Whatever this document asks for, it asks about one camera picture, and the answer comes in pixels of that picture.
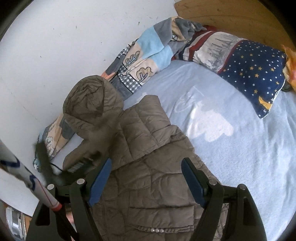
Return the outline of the light blue bed sheet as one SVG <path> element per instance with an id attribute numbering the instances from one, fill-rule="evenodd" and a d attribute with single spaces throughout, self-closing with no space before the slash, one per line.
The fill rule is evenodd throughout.
<path id="1" fill-rule="evenodd" d="M 295 94 L 280 92 L 265 118 L 221 77 L 174 60 L 125 101 L 157 95 L 171 123 L 224 184 L 245 183 L 268 240 L 283 240 L 295 213 Z"/>

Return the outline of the khaki quilted hooded jacket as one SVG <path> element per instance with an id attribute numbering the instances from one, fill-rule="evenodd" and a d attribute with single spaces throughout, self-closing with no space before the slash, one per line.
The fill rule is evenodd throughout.
<path id="1" fill-rule="evenodd" d="M 112 170 L 92 215 L 103 240 L 189 240 L 203 209 L 181 171 L 191 159 L 213 178 L 188 137 L 172 125 L 160 100 L 147 95 L 128 109 L 116 88 L 93 75 L 69 92 L 63 114 L 82 143 L 63 169 L 91 155 L 109 158 Z"/>

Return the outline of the white marker pen red tip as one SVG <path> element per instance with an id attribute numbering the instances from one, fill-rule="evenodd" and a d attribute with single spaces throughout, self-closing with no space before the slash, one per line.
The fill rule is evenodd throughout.
<path id="1" fill-rule="evenodd" d="M 23 181 L 34 196 L 52 211 L 56 212 L 62 208 L 62 204 L 43 186 L 39 179 L 19 161 L 2 141 L 1 168 L 15 176 L 18 180 Z"/>

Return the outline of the navy star patterned pillow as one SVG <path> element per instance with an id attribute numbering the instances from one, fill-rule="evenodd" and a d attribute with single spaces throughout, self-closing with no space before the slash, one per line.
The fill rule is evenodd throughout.
<path id="1" fill-rule="evenodd" d="M 195 32 L 174 59 L 200 64 L 218 74 L 251 102 L 259 118 L 268 115 L 286 82 L 283 51 L 213 26 Z"/>

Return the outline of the orange yellow cloth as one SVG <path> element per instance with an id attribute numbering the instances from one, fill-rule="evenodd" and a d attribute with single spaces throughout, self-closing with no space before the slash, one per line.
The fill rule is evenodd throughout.
<path id="1" fill-rule="evenodd" d="M 292 87 L 293 91 L 296 91 L 296 53 L 289 47 L 282 45 L 282 48 L 286 54 L 285 67 L 283 68 L 283 74 L 286 81 Z"/>

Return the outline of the patchwork patterned blanket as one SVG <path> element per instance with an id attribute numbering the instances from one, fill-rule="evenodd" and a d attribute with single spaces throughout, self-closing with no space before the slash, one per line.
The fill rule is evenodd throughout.
<path id="1" fill-rule="evenodd" d="M 128 44 L 102 75 L 81 79 L 69 92 L 63 112 L 39 135 L 50 159 L 55 158 L 74 135 L 82 143 L 63 162 L 67 170 L 83 158 L 106 155 L 119 129 L 123 102 L 155 74 L 167 68 L 173 56 L 206 27 L 171 17 L 145 30 Z"/>

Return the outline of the wooden headboard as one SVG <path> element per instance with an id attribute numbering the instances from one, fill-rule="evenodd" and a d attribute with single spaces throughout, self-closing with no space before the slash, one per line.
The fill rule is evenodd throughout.
<path id="1" fill-rule="evenodd" d="M 178 1 L 174 7 L 184 19 L 276 49 L 284 45 L 295 50 L 284 26 L 260 1 L 188 0 Z"/>

